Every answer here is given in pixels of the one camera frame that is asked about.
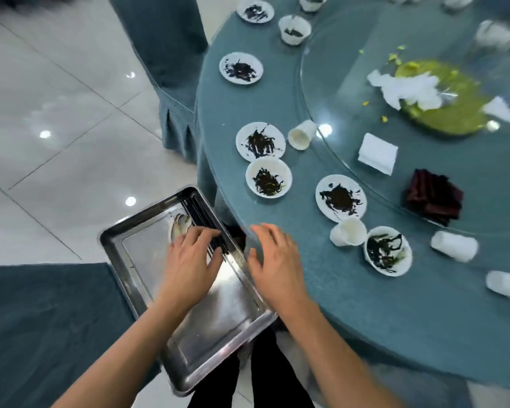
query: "tiled floor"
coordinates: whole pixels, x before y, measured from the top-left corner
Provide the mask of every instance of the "tiled floor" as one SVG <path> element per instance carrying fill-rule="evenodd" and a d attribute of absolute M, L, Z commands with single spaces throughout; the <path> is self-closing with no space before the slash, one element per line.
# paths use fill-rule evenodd
<path fill-rule="evenodd" d="M 198 2 L 211 40 L 237 0 Z M 107 0 L 0 11 L 0 264 L 104 260 L 101 229 L 195 182 L 160 136 L 156 94 Z M 236 408 L 252 405 L 250 382 L 244 371 Z M 510 408 L 510 392 L 473 392 L 478 407 Z M 134 406 L 188 402 L 160 375 Z"/>

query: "forearm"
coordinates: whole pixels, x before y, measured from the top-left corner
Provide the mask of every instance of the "forearm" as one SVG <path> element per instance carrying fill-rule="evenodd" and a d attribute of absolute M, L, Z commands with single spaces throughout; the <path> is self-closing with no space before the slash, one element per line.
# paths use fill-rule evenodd
<path fill-rule="evenodd" d="M 367 365 L 327 322 L 318 305 L 306 299 L 280 315 L 304 350 L 331 408 L 395 408 L 401 402 L 371 375 Z"/>
<path fill-rule="evenodd" d="M 53 408 L 128 408 L 151 365 L 185 317 L 155 303 L 53 405 Z"/>

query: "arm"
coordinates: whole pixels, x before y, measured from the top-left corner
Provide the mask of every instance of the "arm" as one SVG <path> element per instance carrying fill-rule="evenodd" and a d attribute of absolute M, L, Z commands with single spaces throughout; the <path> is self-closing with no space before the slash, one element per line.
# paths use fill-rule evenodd
<path fill-rule="evenodd" d="M 143 379 L 189 310 L 215 281 L 221 248 L 206 265 L 208 245 L 219 231 L 191 227 L 168 248 L 163 286 L 150 308 L 52 408 L 129 408 Z"/>
<path fill-rule="evenodd" d="M 259 237 L 264 254 L 261 266 L 255 249 L 250 252 L 253 280 L 304 350 L 327 404 L 331 408 L 401 407 L 308 296 L 299 250 L 291 236 L 275 225 L 253 225 L 251 229 Z"/>

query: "black pants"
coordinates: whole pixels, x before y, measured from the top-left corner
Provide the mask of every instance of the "black pants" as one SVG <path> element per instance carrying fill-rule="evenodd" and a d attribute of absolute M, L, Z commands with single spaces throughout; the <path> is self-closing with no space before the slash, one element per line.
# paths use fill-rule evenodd
<path fill-rule="evenodd" d="M 236 355 L 227 358 L 198 384 L 188 408 L 230 408 L 239 371 L 240 361 Z M 276 335 L 270 328 L 253 344 L 251 383 L 255 408 L 314 407 L 289 361 L 279 350 Z"/>

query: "metal tray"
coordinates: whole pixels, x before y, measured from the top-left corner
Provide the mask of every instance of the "metal tray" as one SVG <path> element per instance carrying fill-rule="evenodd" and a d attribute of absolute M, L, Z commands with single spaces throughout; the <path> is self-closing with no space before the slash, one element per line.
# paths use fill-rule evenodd
<path fill-rule="evenodd" d="M 158 291 L 166 264 L 174 219 L 187 214 L 186 201 L 196 201 L 212 227 L 221 231 L 223 265 L 208 296 L 195 306 L 164 347 L 160 362 L 174 394 L 188 395 L 209 372 L 243 343 L 269 326 L 276 314 L 258 294 L 245 258 L 194 186 L 104 230 L 99 241 L 108 255 L 130 308 L 143 314 Z M 197 223 L 196 215 L 192 221 Z M 208 260 L 213 253 L 209 249 Z"/>

